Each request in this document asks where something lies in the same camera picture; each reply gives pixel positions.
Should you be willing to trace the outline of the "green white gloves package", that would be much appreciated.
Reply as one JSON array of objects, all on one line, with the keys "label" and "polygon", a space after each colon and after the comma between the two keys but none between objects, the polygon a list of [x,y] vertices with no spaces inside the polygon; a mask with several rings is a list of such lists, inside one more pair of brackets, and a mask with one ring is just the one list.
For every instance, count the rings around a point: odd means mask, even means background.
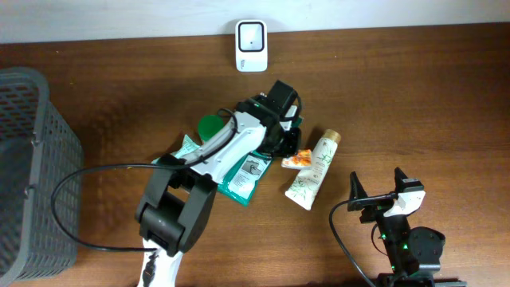
[{"label": "green white gloves package", "polygon": [[[256,114],[256,118],[262,119],[262,111],[257,106],[256,98],[247,100],[247,108],[250,112]],[[290,122],[281,123],[284,130],[290,128],[299,128],[300,115],[296,122],[291,124]],[[262,155],[257,153],[257,148],[248,152],[246,155],[241,157],[234,166],[226,173],[222,183],[218,185],[218,191],[222,194],[230,197],[234,201],[240,203],[243,206],[249,204],[250,199],[261,178],[265,175],[268,168],[276,158],[286,157],[271,157],[269,155]]]}]

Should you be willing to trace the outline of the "white lotion tube gold cap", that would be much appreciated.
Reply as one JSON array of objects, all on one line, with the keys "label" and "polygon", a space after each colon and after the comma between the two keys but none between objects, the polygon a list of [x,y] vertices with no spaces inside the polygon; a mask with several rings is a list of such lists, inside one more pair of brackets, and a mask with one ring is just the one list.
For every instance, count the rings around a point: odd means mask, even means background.
[{"label": "white lotion tube gold cap", "polygon": [[284,195],[305,210],[311,210],[340,140],[338,132],[327,129],[312,150],[311,168],[300,171]]}]

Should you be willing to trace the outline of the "green lid jar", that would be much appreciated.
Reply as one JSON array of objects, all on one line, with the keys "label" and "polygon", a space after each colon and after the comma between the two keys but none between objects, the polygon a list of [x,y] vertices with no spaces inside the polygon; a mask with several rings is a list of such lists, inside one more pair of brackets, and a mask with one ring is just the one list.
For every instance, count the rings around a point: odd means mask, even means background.
[{"label": "green lid jar", "polygon": [[210,140],[218,132],[220,132],[225,123],[218,115],[208,115],[200,119],[198,123],[198,135],[203,143]]}]

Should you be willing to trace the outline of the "orange tissue packet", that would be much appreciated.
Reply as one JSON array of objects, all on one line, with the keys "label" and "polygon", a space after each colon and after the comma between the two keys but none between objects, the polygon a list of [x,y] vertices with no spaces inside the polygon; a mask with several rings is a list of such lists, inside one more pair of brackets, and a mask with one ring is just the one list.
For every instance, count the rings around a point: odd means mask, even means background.
[{"label": "orange tissue packet", "polygon": [[281,166],[288,169],[307,170],[312,168],[312,151],[310,149],[299,150],[295,155],[283,158]]}]

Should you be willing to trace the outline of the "mint green snack packet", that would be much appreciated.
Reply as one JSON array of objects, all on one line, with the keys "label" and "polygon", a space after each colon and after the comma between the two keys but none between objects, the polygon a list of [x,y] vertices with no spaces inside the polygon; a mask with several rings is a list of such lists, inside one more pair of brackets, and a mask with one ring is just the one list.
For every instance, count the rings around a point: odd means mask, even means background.
[{"label": "mint green snack packet", "polygon": [[159,159],[166,154],[172,155],[177,159],[182,158],[184,155],[191,153],[199,148],[188,135],[180,135],[178,139],[165,151],[157,153],[151,163],[157,163]]}]

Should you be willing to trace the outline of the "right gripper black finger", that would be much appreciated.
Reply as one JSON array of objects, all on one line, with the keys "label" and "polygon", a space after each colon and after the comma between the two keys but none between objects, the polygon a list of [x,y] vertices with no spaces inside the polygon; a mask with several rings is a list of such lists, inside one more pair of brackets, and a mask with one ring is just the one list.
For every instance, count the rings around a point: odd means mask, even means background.
[{"label": "right gripper black finger", "polygon": [[359,181],[355,171],[350,173],[350,197],[349,199],[365,199],[368,195]]},{"label": "right gripper black finger", "polygon": [[414,183],[414,179],[408,178],[400,167],[394,169],[395,191],[404,191]]}]

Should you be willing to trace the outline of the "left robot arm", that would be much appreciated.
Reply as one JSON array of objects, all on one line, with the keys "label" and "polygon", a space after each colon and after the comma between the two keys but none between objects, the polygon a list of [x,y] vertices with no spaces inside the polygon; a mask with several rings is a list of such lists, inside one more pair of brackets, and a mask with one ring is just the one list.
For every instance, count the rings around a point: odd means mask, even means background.
[{"label": "left robot arm", "polygon": [[218,186],[244,156],[295,155],[302,109],[297,91],[276,81],[269,93],[236,105],[228,123],[195,151],[180,158],[161,156],[135,211],[139,234],[148,248],[140,274],[141,286],[173,286],[180,261],[202,235]]}]

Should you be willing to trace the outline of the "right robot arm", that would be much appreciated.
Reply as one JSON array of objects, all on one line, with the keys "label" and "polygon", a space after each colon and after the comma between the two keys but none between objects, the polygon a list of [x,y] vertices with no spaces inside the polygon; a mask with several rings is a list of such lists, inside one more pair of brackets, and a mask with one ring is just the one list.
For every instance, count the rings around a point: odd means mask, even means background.
[{"label": "right robot arm", "polygon": [[429,227],[412,228],[408,217],[418,211],[425,198],[424,185],[400,169],[394,169],[395,189],[384,195],[370,196],[355,172],[350,174],[349,211],[361,212],[359,221],[374,223],[379,230],[391,273],[381,273],[378,286],[466,286],[458,279],[436,280],[445,235]]}]

